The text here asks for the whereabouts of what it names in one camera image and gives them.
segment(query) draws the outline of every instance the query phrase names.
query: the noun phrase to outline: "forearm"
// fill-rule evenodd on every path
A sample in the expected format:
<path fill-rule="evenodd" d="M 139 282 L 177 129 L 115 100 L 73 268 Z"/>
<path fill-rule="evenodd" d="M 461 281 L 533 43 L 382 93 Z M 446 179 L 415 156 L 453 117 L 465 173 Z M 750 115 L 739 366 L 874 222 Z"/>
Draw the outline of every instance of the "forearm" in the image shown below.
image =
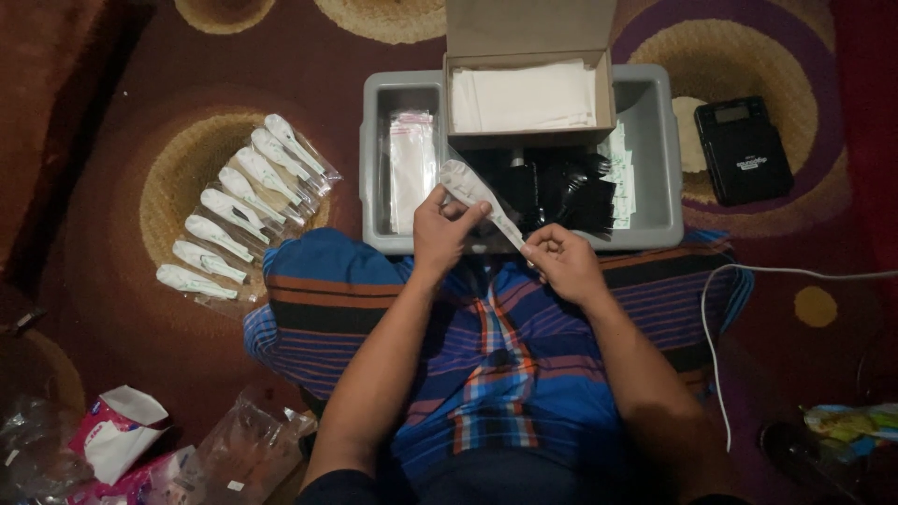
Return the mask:
<path fill-rule="evenodd" d="M 374 475 L 377 448 L 395 427 L 418 369 L 439 279 L 415 270 L 359 347 L 321 417 L 306 473 L 309 483 L 336 468 Z"/>
<path fill-rule="evenodd" d="M 688 501 L 732 493 L 735 470 L 704 410 L 676 371 L 610 293 L 584 312 L 593 327 L 624 424 Z"/>

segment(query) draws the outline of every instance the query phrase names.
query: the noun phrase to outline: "hand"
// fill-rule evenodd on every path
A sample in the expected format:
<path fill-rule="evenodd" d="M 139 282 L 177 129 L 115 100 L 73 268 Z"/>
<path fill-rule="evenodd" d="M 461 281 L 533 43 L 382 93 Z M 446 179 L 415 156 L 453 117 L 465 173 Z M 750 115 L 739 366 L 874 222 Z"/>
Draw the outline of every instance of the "hand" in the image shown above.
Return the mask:
<path fill-rule="evenodd" d="M 521 254 L 540 272 L 540 282 L 549 282 L 560 297 L 581 308 L 611 294 L 593 246 L 561 225 L 533 232 Z"/>
<path fill-rule="evenodd" d="M 462 258 L 464 237 L 489 212 L 487 201 L 467 208 L 460 201 L 446 205 L 446 188 L 437 184 L 415 210 L 415 270 L 439 282 Z"/>

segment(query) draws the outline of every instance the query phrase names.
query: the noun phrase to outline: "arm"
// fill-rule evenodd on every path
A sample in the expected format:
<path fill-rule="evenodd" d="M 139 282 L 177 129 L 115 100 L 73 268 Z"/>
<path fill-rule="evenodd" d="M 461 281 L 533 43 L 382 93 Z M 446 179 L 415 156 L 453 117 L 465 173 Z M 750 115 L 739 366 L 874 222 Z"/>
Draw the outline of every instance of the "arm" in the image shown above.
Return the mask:
<path fill-rule="evenodd" d="M 445 196 L 439 185 L 415 211 L 414 270 L 337 382 L 303 487 L 334 470 L 374 477 L 377 449 L 392 433 L 418 368 L 436 292 L 461 258 L 464 237 L 490 210 L 486 202 L 470 209 L 459 202 L 441 207 Z"/>
<path fill-rule="evenodd" d="M 586 239 L 558 225 L 535 232 L 524 256 L 567 301 L 583 310 L 627 429 L 676 482 L 680 503 L 734 494 L 737 476 L 722 441 L 676 371 L 605 286 Z"/>

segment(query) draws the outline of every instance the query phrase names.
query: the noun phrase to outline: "stack of white paper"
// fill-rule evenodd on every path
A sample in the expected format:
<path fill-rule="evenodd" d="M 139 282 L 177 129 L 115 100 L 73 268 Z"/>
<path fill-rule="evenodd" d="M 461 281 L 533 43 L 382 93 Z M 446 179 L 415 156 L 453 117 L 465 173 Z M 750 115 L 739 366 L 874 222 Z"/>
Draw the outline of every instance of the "stack of white paper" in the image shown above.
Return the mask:
<path fill-rule="evenodd" d="M 633 181 L 633 151 L 624 144 L 623 123 L 618 120 L 617 128 L 598 146 L 598 153 L 612 161 L 612 169 L 602 179 L 614 182 L 614 225 L 615 230 L 629 229 L 630 216 L 636 213 L 636 189 Z"/>
<path fill-rule="evenodd" d="M 390 124 L 390 229 L 410 234 L 415 209 L 436 186 L 434 118 L 423 111 L 396 114 Z"/>
<path fill-rule="evenodd" d="M 454 131 L 595 126 L 595 69 L 582 59 L 513 70 L 456 68 Z"/>

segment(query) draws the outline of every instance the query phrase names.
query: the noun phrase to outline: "scale label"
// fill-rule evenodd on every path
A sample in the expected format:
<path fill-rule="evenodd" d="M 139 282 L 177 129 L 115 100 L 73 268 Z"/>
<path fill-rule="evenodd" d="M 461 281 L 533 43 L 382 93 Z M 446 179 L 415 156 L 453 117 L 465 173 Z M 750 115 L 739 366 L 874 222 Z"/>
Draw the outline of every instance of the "scale label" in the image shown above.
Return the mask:
<path fill-rule="evenodd" d="M 735 165 L 742 170 L 752 170 L 753 168 L 758 168 L 765 163 L 767 163 L 767 158 L 752 158 L 750 160 L 739 162 Z"/>

